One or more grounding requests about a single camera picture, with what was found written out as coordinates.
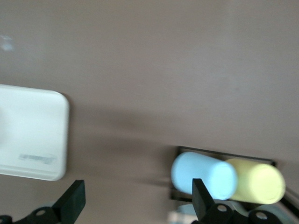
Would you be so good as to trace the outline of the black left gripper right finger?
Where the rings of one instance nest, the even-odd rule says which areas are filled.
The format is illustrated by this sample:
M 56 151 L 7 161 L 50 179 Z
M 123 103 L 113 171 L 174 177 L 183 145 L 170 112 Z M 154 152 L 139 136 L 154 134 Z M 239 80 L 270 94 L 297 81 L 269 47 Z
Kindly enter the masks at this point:
M 214 200 L 201 179 L 192 180 L 194 224 L 287 224 L 282 212 L 265 210 L 261 205 L 235 200 Z

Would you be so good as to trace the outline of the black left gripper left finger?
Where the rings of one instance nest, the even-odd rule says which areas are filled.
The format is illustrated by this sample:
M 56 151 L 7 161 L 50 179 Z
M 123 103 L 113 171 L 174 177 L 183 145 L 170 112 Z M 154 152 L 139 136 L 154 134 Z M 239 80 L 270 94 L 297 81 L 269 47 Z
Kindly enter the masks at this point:
M 40 207 L 18 221 L 1 215 L 2 224 L 73 224 L 85 207 L 85 181 L 76 180 L 52 205 Z

